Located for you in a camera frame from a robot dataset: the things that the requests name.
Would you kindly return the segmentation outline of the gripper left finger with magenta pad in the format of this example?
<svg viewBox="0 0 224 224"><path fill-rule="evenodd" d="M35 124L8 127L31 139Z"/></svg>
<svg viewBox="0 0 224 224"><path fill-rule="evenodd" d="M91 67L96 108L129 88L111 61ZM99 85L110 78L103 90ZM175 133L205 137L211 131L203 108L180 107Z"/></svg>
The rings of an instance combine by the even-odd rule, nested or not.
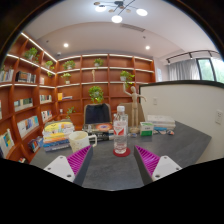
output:
<svg viewBox="0 0 224 224"><path fill-rule="evenodd" d="M68 157L58 156L44 170L81 186L93 155L93 147L84 147Z"/></svg>

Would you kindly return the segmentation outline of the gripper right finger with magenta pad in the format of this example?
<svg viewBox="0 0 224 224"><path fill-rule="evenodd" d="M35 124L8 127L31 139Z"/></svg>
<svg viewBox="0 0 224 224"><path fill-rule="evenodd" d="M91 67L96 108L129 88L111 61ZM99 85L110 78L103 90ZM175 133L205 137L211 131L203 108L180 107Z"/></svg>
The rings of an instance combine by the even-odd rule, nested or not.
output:
<svg viewBox="0 0 224 224"><path fill-rule="evenodd" d="M145 185L181 170L170 157L158 156L140 146L134 146L134 156Z"/></svg>

